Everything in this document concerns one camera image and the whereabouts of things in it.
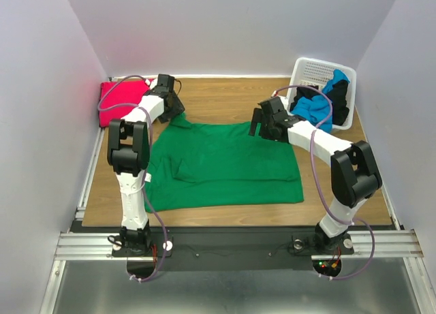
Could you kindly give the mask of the green t shirt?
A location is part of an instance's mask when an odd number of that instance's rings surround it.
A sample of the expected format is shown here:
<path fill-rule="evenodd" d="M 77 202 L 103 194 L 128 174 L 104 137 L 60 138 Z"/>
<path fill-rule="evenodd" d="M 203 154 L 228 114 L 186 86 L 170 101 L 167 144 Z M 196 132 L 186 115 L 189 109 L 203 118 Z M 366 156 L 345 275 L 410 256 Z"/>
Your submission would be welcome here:
<path fill-rule="evenodd" d="M 303 202 L 292 146 L 250 136 L 249 128 L 173 119 L 153 145 L 145 209 Z"/>

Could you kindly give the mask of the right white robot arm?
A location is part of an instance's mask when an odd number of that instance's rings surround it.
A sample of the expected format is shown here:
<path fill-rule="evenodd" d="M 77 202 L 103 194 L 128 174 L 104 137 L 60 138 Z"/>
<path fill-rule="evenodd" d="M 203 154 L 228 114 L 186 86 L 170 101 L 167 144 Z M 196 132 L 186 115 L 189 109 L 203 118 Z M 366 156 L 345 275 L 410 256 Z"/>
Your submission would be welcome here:
<path fill-rule="evenodd" d="M 315 184 L 326 214 L 315 226 L 314 247 L 328 253 L 338 247 L 362 205 L 382 186 L 382 178 L 370 145 L 349 142 L 316 128 L 308 120 L 291 115 L 279 96 L 259 103 L 253 110 L 249 135 L 285 142 L 309 152 Z M 317 157 L 330 167 L 333 192 L 331 205 L 325 203 L 315 171 Z"/>

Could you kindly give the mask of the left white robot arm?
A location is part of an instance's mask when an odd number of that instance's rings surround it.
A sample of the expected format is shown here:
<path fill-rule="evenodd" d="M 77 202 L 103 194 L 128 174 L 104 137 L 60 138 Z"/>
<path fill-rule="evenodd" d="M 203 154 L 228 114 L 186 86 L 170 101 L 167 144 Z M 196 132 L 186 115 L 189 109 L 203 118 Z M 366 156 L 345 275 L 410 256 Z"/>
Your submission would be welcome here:
<path fill-rule="evenodd" d="M 119 184 L 122 204 L 122 221 L 119 235 L 111 236 L 113 253 L 117 256 L 147 256 L 156 254 L 151 240 L 149 218 L 145 209 L 144 184 L 151 157 L 153 122 L 168 122 L 185 111 L 174 90 L 176 78 L 160 74 L 149 82 L 136 76 L 149 87 L 138 104 L 126 101 L 99 107 L 100 111 L 129 108 L 119 119 L 108 125 L 107 160 Z"/>

